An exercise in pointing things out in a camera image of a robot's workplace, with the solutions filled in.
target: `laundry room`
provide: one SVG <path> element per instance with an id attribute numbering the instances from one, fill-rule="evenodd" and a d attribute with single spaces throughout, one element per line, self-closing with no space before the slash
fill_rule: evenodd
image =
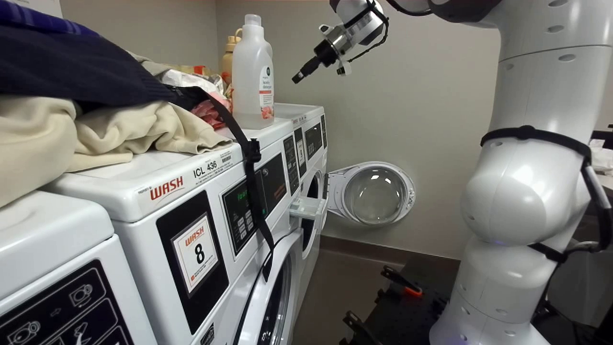
<path id="1" fill-rule="evenodd" d="M 613 345 L 610 0 L 0 0 L 0 345 Z"/>

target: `bottle cap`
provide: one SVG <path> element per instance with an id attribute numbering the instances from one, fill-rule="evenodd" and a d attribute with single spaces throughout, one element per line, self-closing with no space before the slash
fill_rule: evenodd
<path id="1" fill-rule="evenodd" d="M 263 20 L 261 20 L 261 16 L 257 16 L 257 14 L 248 14 L 246 16 L 246 26 L 263 26 Z"/>

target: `white wall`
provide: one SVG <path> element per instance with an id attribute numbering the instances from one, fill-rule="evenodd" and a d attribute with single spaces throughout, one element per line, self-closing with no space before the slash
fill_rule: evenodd
<path id="1" fill-rule="evenodd" d="M 217 10 L 221 49 L 244 14 L 263 16 L 276 98 L 328 108 L 330 169 L 386 160 L 416 183 L 416 210 L 399 227 L 355 231 L 332 217 L 326 235 L 458 258 L 466 240 L 458 200 L 491 120 L 499 33 L 407 18 L 386 6 L 389 43 L 359 60 L 353 77 L 330 70 L 295 87 L 292 75 L 320 43 L 317 28 L 338 24 L 328 0 L 219 0 Z"/>
<path id="2" fill-rule="evenodd" d="M 62 10 L 135 54 L 219 70 L 215 0 L 62 0 Z"/>

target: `white washing machine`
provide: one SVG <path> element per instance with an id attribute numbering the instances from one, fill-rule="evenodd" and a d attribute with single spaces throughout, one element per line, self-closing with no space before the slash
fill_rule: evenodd
<path id="1" fill-rule="evenodd" d="M 320 256 L 320 238 L 328 219 L 328 137 L 326 112 L 320 106 L 276 104 L 276 116 L 294 123 L 295 167 L 290 169 L 290 185 L 297 187 L 292 204 L 292 227 L 303 231 L 303 281 L 299 284 L 299 309 L 305 302 L 313 271 Z"/>
<path id="2" fill-rule="evenodd" d="M 246 131 L 261 143 L 255 166 L 274 236 L 292 198 L 284 141 L 290 121 Z M 230 344 L 269 248 L 248 204 L 238 144 L 202 156 L 144 154 L 133 164 L 68 175 L 50 190 L 104 206 L 125 244 L 159 344 Z"/>
<path id="3" fill-rule="evenodd" d="M 158 344 L 96 204 L 35 192 L 0 210 L 0 282 L 4 345 Z"/>

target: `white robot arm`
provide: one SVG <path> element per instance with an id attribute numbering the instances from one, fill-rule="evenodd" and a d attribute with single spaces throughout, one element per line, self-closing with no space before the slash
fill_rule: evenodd
<path id="1" fill-rule="evenodd" d="M 336 3 L 347 24 L 366 0 Z M 612 210 L 590 169 L 589 141 L 604 102 L 613 56 L 612 0 L 389 0 L 409 16 L 497 28 L 502 37 L 497 102 L 476 175 L 462 196 L 474 233 L 453 300 L 431 330 L 433 345 L 546 345 L 531 327 L 548 281 L 569 250 L 590 200 Z M 368 12 L 343 28 L 345 45 L 326 37 L 336 60 L 382 33 L 387 20 Z M 318 54 L 299 83 L 320 64 Z M 581 246 L 604 250 L 610 244 Z"/>

